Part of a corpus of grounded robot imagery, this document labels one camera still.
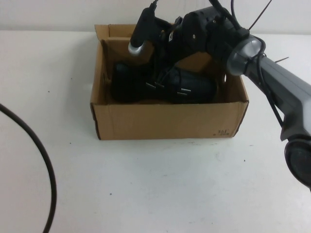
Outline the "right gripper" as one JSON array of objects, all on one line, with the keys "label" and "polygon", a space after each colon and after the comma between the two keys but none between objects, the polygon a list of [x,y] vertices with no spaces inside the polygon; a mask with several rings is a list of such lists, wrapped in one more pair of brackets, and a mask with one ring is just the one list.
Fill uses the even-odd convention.
[{"label": "right gripper", "polygon": [[206,52],[207,25],[215,18],[214,9],[201,9],[186,14],[180,24],[169,34],[160,36],[155,45],[155,71],[164,72],[173,66],[171,57],[187,57],[196,52]]}]

